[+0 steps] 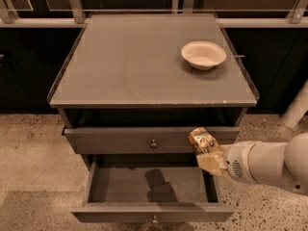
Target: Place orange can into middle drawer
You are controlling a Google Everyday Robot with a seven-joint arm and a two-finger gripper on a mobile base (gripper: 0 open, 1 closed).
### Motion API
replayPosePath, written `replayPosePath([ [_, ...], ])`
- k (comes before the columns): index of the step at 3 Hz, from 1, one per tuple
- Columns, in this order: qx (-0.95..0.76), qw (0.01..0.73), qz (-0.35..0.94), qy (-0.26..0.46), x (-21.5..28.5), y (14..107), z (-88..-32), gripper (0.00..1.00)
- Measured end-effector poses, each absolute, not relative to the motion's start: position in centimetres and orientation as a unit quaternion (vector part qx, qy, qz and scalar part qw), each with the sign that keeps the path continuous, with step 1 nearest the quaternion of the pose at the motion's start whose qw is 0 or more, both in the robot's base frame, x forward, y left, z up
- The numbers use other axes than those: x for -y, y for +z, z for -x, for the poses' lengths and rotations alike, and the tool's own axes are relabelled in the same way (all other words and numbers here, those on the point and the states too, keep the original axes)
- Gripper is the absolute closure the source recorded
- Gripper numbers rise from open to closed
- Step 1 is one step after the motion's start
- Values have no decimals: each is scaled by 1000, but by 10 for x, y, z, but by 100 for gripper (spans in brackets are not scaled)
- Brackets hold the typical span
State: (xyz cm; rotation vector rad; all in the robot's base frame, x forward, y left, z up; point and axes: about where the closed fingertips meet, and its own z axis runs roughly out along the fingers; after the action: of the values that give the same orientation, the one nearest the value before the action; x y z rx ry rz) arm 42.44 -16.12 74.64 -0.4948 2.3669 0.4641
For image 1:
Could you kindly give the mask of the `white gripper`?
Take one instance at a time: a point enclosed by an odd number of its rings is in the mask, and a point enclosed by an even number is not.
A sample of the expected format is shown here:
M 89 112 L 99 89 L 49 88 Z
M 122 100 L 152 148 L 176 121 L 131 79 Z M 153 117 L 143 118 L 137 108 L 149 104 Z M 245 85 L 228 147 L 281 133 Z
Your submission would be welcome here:
M 256 185 L 249 170 L 249 153 L 256 141 L 241 141 L 222 151 L 198 154 L 198 166 L 212 175 L 221 176 L 226 170 L 230 177 L 241 183 Z

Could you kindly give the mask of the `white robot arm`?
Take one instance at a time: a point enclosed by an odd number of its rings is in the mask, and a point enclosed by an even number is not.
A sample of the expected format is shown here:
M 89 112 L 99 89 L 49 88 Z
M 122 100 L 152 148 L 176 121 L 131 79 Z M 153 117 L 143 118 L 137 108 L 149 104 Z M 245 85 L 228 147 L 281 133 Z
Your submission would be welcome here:
M 219 145 L 208 132 L 190 138 L 198 166 L 237 182 L 268 185 L 296 194 L 308 194 L 308 133 L 289 142 L 240 141 Z

